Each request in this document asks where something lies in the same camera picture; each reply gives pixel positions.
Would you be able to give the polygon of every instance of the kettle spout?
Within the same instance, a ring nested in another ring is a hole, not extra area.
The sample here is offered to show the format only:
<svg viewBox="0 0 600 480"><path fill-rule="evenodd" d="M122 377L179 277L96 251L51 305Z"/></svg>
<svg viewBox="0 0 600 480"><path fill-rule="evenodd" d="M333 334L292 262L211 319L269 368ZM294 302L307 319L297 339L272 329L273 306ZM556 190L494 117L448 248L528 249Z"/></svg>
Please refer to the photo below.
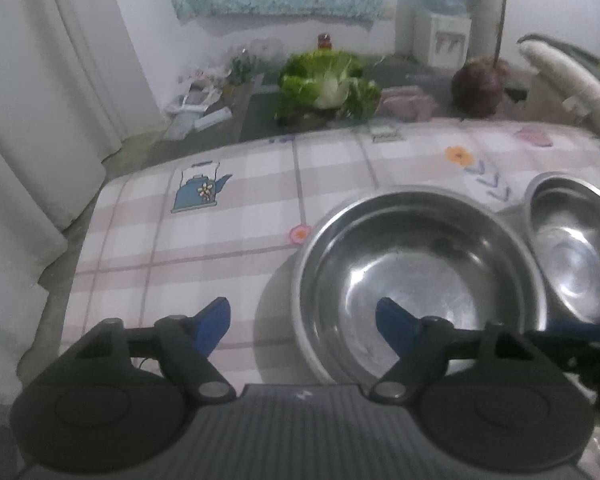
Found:
<svg viewBox="0 0 600 480"><path fill-rule="evenodd" d="M222 191L224 184L226 184L226 181L229 180L232 176L232 174L228 174L216 180L216 193L220 193Z"/></svg>

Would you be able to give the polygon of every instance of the bowl rim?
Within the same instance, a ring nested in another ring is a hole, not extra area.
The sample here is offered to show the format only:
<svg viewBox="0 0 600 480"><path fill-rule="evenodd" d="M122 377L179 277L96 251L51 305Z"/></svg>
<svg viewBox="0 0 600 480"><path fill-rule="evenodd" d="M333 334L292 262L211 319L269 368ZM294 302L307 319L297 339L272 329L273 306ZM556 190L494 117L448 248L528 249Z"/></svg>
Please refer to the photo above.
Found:
<svg viewBox="0 0 600 480"><path fill-rule="evenodd" d="M338 218L354 209L355 207L382 196L388 196L392 194L403 194L403 193L426 193L442 195L447 198L458 200L465 205L471 206L481 214L485 215L491 221L495 222L499 228L501 228L509 239L514 244L516 250L521 255L525 263L527 264L531 281L533 283L534 296L536 298L537 305L537 316L538 322L534 326L535 330L545 330L547 323L547 302L546 302L546 291L544 288L544 280L542 278L542 272L534 258L532 252L526 246L521 236L511 227L507 222L500 218L496 212L492 211L487 206L475 201L474 199L465 195L459 194L455 191L451 191L439 186L426 186L426 185L412 185L412 186L382 186L375 190L367 190L365 192L354 195L353 197L341 202L337 206L333 207L327 214L325 214L316 226L312 229L311 233L305 240L302 248L298 251L296 256L296 264L292 271L291 277L291 319L296 336L296 343L298 344L305 361L311 368L312 372L318 377L318 379L327 384L336 383L335 379L330 375L327 369L322 364L318 354L316 353L307 331L304 329L302 323L302 310L300 304L300 289L302 285L302 274L306 267L306 262L311 255L315 245L324 233L324 231Z"/></svg>
<svg viewBox="0 0 600 480"><path fill-rule="evenodd" d="M588 191L592 192L593 195L595 195L599 200L600 200L600 188L594 186L592 183L588 182L587 180L584 180L577 176L572 176L563 171L547 171L546 173L541 173L538 176L536 176L526 187L525 200L524 200L523 210L522 210L526 243L529 245L529 248L531 249L531 252L532 252L534 258L535 258L536 262L538 263L538 267L542 273L544 281L546 282L546 284L548 286L545 288L548 288L553 299L555 301L557 301L557 306L559 306L565 313L569 314L570 316L575 317L577 320L582 321L582 322L596 323L597 322L596 320L593 320L593 319L590 319L589 317L583 316L577 310L575 310L574 308L571 308L569 305L567 305L563 301L561 295L555 289L554 284L551 282L551 280L549 280L548 277L546 277L542 263L540 262L540 258L538 257L538 244L536 243L536 233L533 229L533 224L531 221L532 205L533 205L533 200L536 195L536 192L538 192L538 188L540 186L542 186L542 184L544 184L545 182L550 182L551 180L568 180L570 182L574 182L574 183L578 184L579 186L582 186L582 187L586 188Z"/></svg>

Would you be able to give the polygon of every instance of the orange flower print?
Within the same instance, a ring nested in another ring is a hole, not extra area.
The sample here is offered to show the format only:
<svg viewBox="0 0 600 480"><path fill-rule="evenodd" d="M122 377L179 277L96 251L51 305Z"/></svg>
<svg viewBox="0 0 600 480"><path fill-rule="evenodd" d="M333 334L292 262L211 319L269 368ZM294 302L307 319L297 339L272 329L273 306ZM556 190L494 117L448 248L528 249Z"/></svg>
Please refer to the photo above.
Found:
<svg viewBox="0 0 600 480"><path fill-rule="evenodd" d="M311 228L308 225L300 224L291 229L291 232L289 233L289 239L294 245L302 245L310 232Z"/></svg>
<svg viewBox="0 0 600 480"><path fill-rule="evenodd" d="M462 146L449 146L445 150L445 155L446 160L449 160L454 164L458 164L463 168L468 168L475 163L474 156Z"/></svg>

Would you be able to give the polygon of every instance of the tablecloth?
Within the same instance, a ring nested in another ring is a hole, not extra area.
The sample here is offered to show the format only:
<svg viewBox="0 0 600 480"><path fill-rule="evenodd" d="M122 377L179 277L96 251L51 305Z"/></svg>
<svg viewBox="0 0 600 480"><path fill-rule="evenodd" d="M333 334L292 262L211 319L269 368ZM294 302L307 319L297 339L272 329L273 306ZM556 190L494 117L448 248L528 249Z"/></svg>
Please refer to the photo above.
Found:
<svg viewBox="0 0 600 480"><path fill-rule="evenodd" d="M258 140L118 178L96 203L61 351L103 318L151 326L225 296L232 323L210 361L238 391L315 382L294 341L289 290L294 255L326 212L398 184L442 186L498 211L545 171L600 188L600 140L550 124L404 124L388 136L354 128Z"/></svg>

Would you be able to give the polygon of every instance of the oval metal bowl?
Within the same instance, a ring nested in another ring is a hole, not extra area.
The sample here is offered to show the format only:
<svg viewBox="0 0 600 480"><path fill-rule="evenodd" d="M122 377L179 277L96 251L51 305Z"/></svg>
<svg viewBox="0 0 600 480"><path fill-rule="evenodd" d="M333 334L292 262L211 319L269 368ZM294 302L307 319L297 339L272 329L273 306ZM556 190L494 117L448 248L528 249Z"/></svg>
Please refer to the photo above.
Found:
<svg viewBox="0 0 600 480"><path fill-rule="evenodd" d="M522 240L492 212L424 186L351 200L316 226L299 253L292 317L299 347L324 382L371 385L397 360L376 329L376 303L457 328L488 321L543 330L542 275Z"/></svg>
<svg viewBox="0 0 600 480"><path fill-rule="evenodd" d="M526 190L524 217L552 303L600 323L600 190L567 174L541 174Z"/></svg>

